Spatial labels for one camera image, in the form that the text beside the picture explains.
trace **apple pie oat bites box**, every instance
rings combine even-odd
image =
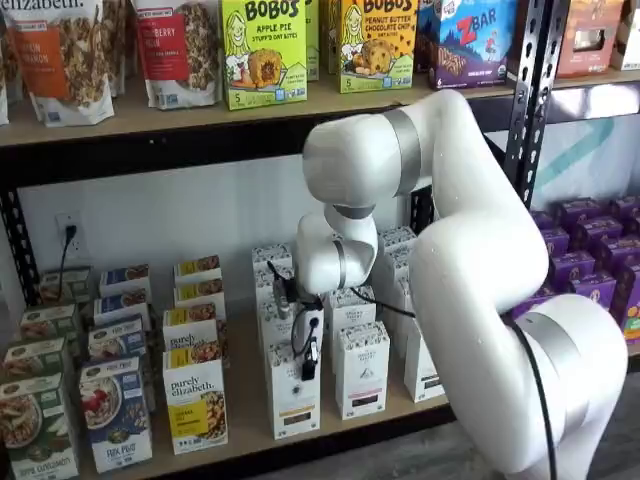
[[[38,120],[94,125],[113,116],[100,0],[0,3]]]
[[[163,376],[174,453],[226,444],[227,413],[218,342],[165,352]]]
[[[62,373],[0,385],[0,432],[17,480],[64,480],[78,470],[77,425]]]
[[[340,2],[340,93],[410,88],[418,1]]]
[[[151,458],[151,425],[139,357],[85,366],[80,373],[80,396],[98,473]]]
[[[230,110],[307,99],[304,0],[220,0]]]
[[[220,96],[218,0],[133,0],[149,106],[213,105]]]

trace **store shelf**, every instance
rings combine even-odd
[[[432,91],[416,75],[407,90],[341,95],[335,77],[309,84],[308,100],[273,107],[228,111],[214,107],[161,112],[147,107],[141,79],[115,100],[116,115],[91,127],[46,128],[29,102],[10,110],[0,128],[0,165],[12,176],[8,187],[41,185],[171,168],[300,153],[317,124],[355,113],[381,112],[409,104]],[[463,91],[484,131],[508,128],[509,87]]]

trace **power cord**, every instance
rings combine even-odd
[[[60,278],[58,280],[58,298],[56,298],[56,302],[59,302],[62,297],[62,274],[64,272],[64,262],[67,259],[67,250],[69,249],[69,245],[71,245],[76,233],[78,233],[78,227],[75,225],[67,225],[64,229],[65,240],[64,248],[62,249],[62,260],[60,261]]]

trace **green bobo's box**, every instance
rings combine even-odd
[[[307,99],[304,0],[222,0],[230,110]]]

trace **electrical outlet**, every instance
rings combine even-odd
[[[89,252],[87,250],[87,244],[84,236],[84,229],[82,228],[80,212],[66,212],[56,215],[56,225],[58,226],[58,237],[62,248],[64,248],[65,241],[67,239],[65,229],[69,225],[76,226],[76,235],[71,240],[69,248],[67,248],[67,258],[89,258]]]

